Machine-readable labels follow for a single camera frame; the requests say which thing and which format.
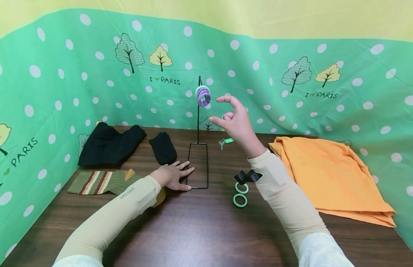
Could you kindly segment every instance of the wooden table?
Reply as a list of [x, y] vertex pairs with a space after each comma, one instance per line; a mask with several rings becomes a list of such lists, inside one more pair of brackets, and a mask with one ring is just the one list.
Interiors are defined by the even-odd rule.
[[[119, 126], [119, 131], [128, 129]], [[187, 159], [189, 144], [196, 131], [145, 128], [147, 138], [123, 169], [147, 175], [158, 168], [148, 143], [166, 131], [178, 152]], [[259, 135], [264, 145], [276, 135]], [[208, 143], [209, 189], [186, 193], [167, 191], [157, 208], [150, 208], [131, 221], [105, 251], [105, 266], [298, 266], [291, 243], [279, 220], [250, 184], [248, 205], [233, 205], [235, 174], [249, 171], [243, 151], [236, 143], [218, 141], [226, 132], [204, 131], [200, 141]], [[189, 184], [203, 186], [206, 181], [204, 146], [193, 146], [191, 165], [196, 168]], [[78, 171], [52, 201], [2, 266], [51, 266], [71, 233], [91, 214], [115, 196], [79, 196], [67, 193]], [[357, 267], [413, 266], [413, 253], [392, 228], [321, 214], [332, 235]]]

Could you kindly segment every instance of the tent fabric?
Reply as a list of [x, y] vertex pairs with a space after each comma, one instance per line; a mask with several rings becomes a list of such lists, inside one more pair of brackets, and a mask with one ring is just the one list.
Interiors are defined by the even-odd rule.
[[413, 0], [17, 0], [0, 1], [0, 263], [98, 121], [197, 127], [198, 76], [255, 132], [350, 144], [413, 250]]

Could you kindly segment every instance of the left hand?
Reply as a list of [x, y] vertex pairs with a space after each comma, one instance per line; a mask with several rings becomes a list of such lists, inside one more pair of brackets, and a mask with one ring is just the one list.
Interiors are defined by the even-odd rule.
[[182, 169], [184, 169], [189, 164], [189, 161], [186, 161], [183, 164], [180, 164], [179, 161], [176, 161], [172, 165], [160, 166], [159, 169], [152, 172], [150, 176], [153, 177], [162, 188], [166, 186], [167, 188], [172, 190], [189, 191], [191, 190], [191, 186], [182, 185], [179, 182], [179, 179], [181, 177], [185, 177], [194, 171], [194, 167], [182, 171]]

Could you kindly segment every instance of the beige arm sleeve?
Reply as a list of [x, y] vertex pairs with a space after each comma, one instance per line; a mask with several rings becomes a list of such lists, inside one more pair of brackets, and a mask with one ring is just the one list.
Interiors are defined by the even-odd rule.
[[151, 176], [139, 179], [83, 222], [67, 239], [55, 262], [87, 255], [99, 262], [103, 252], [128, 222], [153, 206], [161, 190]]
[[280, 158], [267, 149], [248, 161], [255, 172], [263, 175], [255, 183], [257, 189], [282, 222], [297, 256], [302, 240], [309, 234], [330, 235], [319, 212], [289, 176]]

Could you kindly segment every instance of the black cloth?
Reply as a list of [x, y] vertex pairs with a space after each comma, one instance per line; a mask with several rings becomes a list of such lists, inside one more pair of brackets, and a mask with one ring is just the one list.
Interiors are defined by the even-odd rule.
[[79, 166], [105, 165], [120, 169], [146, 136], [146, 132], [138, 125], [119, 133], [114, 127], [100, 122], [86, 140], [79, 157]]
[[171, 138], [166, 132], [159, 132], [155, 138], [149, 140], [154, 157], [161, 165], [171, 164], [177, 159], [177, 151], [175, 150]]

